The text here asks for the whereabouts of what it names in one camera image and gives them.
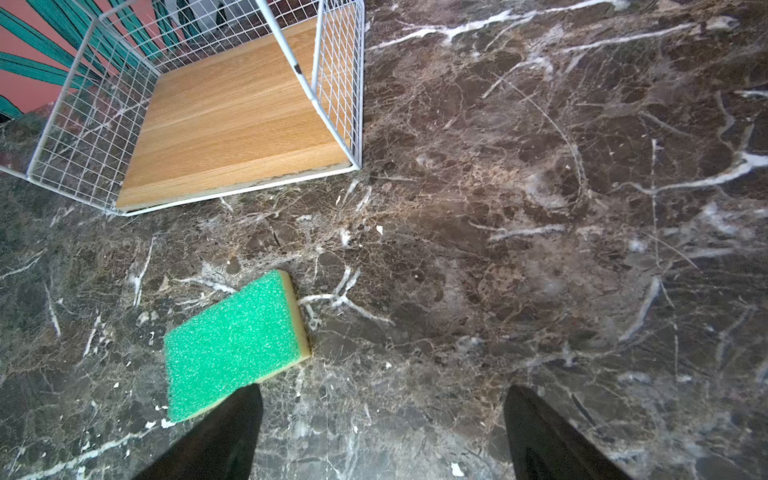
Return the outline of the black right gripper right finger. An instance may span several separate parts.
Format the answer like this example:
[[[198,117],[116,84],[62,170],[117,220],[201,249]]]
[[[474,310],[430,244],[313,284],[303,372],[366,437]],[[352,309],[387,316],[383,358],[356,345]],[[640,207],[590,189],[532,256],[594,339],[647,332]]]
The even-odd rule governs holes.
[[[528,387],[509,387],[503,415],[518,479],[629,477]]]

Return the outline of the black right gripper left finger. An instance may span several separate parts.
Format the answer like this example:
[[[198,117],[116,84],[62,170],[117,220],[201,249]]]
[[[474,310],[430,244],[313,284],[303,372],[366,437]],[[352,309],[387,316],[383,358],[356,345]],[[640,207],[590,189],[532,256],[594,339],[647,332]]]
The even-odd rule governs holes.
[[[247,479],[263,417],[257,384],[233,392],[137,479]]]

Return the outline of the light green yellow sponge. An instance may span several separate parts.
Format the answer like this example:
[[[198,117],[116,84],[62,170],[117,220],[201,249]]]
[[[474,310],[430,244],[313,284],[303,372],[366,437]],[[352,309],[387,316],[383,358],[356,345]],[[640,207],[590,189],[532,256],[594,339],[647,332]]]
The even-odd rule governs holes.
[[[201,415],[310,356],[290,276],[269,271],[166,334],[169,420]]]

